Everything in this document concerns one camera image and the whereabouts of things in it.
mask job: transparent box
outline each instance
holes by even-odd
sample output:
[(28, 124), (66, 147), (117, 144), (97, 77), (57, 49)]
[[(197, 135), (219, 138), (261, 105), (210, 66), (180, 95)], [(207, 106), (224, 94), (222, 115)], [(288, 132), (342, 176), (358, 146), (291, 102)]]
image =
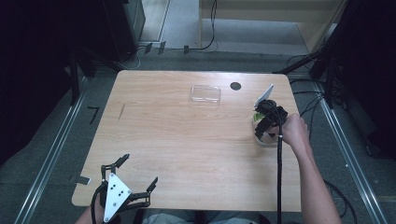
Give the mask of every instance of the transparent box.
[(195, 105), (219, 105), (221, 89), (217, 86), (193, 85), (191, 102)]

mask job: black cable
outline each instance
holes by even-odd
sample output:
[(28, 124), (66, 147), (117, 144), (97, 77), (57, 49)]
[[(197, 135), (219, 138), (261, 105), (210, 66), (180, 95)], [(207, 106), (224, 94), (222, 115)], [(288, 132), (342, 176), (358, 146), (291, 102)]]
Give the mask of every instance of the black cable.
[(340, 218), (344, 217), (347, 214), (347, 204), (346, 204), (346, 202), (344, 200), (343, 200), (343, 202), (344, 202), (344, 211), (340, 215)]
[[(309, 130), (312, 130), (312, 126), (313, 126), (313, 123), (314, 123), (315, 110), (317, 109), (318, 103), (321, 100), (323, 100), (323, 98), (324, 98), (324, 96), (319, 97), (318, 100), (317, 100), (317, 103), (313, 106), (313, 111), (312, 111), (312, 114), (311, 114), (311, 120), (310, 120), (310, 123), (309, 123)], [(309, 137), (308, 137), (309, 140), (311, 140), (311, 136), (312, 136), (312, 132), (309, 132)]]
[(204, 50), (204, 49), (208, 49), (213, 44), (213, 41), (215, 40), (215, 19), (216, 19), (217, 9), (218, 9), (218, 0), (214, 0), (213, 1), (213, 5), (212, 5), (212, 9), (210, 11), (210, 23), (211, 23), (211, 26), (212, 26), (212, 39), (211, 39), (210, 43), (204, 48), (199, 48), (199, 49), (196, 48), (196, 49), (189, 49), (189, 50)]
[(309, 104), (305, 107), (305, 110), (303, 110), (303, 112), (300, 113), (300, 117), (302, 117), (303, 114), (305, 114), (306, 112), (308, 112), (308, 111), (310, 111), (311, 109), (313, 109), (313, 107), (311, 107), (311, 108), (308, 108), (308, 107), (309, 107), (311, 104), (313, 104), (313, 103), (315, 102), (315, 100), (318, 100), (319, 98), (320, 98), (320, 100), (321, 100), (321, 99), (323, 99), (323, 96), (322, 96), (322, 95), (317, 96), (317, 97), (315, 97), (311, 102), (309, 102)]
[(293, 95), (302, 94), (302, 93), (317, 93), (317, 94), (324, 94), (323, 91), (297, 91), (297, 92), (294, 92)]
[(123, 65), (122, 63), (119, 63), (119, 65), (120, 65), (121, 67), (123, 67), (124, 69), (127, 69), (127, 70), (135, 70), (135, 69), (137, 69), (137, 68), (140, 66), (139, 52), (140, 52), (141, 50), (143, 50), (143, 49), (145, 49), (145, 48), (140, 48), (140, 49), (136, 52), (136, 54), (135, 54), (136, 59), (137, 59), (137, 66), (135, 66), (135, 67), (133, 67), (133, 68), (130, 68), (130, 67), (127, 67), (127, 66)]
[(277, 133), (277, 181), (276, 181), (276, 215), (277, 223), (282, 223), (282, 119), (280, 117), (279, 111), (273, 104), (264, 101), (265, 104), (271, 106), (277, 113), (278, 118), (278, 133)]
[(294, 79), (293, 81), (290, 81), (290, 85), (295, 82), (298, 82), (298, 81), (311, 81), (311, 82), (317, 82), (317, 83), (320, 83), (323, 85), (325, 84), (325, 82), (319, 81), (319, 80), (314, 80), (314, 79), (309, 79), (309, 78), (298, 78), (298, 79)]

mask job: person's leg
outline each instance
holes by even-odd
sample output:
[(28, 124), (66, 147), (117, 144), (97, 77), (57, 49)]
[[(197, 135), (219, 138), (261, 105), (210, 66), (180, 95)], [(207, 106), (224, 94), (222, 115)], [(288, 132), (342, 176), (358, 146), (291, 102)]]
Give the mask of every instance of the person's leg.
[(191, 210), (145, 209), (142, 224), (194, 224), (195, 213)]
[(259, 213), (257, 212), (226, 212), (207, 211), (206, 221), (210, 224), (258, 224)]

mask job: human forearm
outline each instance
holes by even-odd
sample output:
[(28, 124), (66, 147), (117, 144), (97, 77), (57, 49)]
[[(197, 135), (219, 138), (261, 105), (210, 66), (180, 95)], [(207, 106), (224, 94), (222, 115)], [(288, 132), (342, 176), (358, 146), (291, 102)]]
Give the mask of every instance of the human forearm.
[[(96, 197), (95, 200), (95, 223), (102, 223), (103, 222), (103, 217), (105, 214), (105, 209), (102, 207), (102, 205), (99, 204), (99, 195)], [(78, 218), (76, 221), (76, 224), (92, 224), (92, 212), (91, 212), (91, 206), (88, 206), (84, 213), (81, 214), (81, 216)]]
[(304, 223), (341, 223), (334, 202), (312, 155), (298, 158)]

